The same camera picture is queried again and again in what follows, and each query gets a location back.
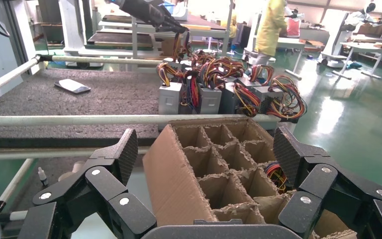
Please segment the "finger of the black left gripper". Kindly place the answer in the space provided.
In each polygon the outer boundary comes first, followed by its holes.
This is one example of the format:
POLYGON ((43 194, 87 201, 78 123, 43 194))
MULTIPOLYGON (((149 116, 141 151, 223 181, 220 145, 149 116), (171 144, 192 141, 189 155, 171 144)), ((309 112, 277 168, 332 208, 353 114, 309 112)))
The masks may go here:
POLYGON ((174 32, 179 31, 179 24, 176 22, 163 22, 161 24, 154 24, 156 32, 174 32))
POLYGON ((164 32, 185 33, 187 31, 189 31, 189 29, 181 25, 170 14, 164 16, 164 32))

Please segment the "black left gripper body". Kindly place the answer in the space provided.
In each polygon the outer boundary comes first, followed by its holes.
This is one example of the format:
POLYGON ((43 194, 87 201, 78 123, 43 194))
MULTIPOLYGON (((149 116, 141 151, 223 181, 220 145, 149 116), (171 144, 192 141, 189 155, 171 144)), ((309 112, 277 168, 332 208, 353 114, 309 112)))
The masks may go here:
POLYGON ((170 19, 170 14, 164 6, 145 0, 117 0, 116 4, 123 12, 154 27, 162 26, 170 19))

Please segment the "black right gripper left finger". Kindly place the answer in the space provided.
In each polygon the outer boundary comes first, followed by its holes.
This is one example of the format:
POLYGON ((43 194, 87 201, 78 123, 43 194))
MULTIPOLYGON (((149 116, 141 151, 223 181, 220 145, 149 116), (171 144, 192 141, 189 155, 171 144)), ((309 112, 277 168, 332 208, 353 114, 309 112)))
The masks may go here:
POLYGON ((157 221, 126 187, 137 155, 137 133, 129 128, 117 144, 95 150, 78 172, 38 192, 18 237, 68 239, 98 214, 118 239, 142 238, 157 221))

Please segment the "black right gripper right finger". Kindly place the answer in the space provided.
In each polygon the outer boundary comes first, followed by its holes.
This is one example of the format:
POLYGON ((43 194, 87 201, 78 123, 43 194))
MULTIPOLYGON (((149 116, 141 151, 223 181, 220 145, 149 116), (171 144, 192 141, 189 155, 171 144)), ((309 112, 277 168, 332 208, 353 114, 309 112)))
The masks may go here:
POLYGON ((278 127, 273 152, 295 189, 279 223, 308 238, 323 211, 334 213, 359 239, 382 239, 382 185, 341 167, 323 148, 278 127))

